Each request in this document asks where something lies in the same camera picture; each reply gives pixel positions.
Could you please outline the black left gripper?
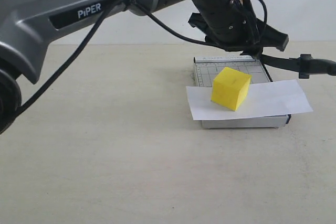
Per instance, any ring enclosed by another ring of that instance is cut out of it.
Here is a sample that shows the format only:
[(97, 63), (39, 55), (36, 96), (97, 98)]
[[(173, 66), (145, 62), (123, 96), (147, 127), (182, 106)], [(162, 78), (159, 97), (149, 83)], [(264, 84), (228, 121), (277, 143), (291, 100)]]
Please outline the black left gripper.
[(199, 29), (216, 44), (229, 49), (247, 48), (259, 43), (284, 51), (288, 34), (258, 20), (250, 0), (193, 0), (199, 13), (192, 13), (188, 23)]

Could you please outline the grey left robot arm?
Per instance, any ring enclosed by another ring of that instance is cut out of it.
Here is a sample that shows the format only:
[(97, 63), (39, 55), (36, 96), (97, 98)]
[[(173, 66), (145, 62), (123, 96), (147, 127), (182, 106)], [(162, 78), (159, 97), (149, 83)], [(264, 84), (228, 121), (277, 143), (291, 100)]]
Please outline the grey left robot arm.
[[(74, 60), (107, 17), (130, 11), (139, 16), (184, 0), (1, 0), (1, 131), (46, 91), (22, 104), (19, 76), (39, 80), (48, 46), (53, 41), (91, 26), (91, 31), (70, 57)], [(242, 51), (258, 57), (265, 47), (283, 51), (287, 34), (256, 17), (250, 0), (191, 0), (197, 13), (190, 25), (205, 34), (204, 45)]]

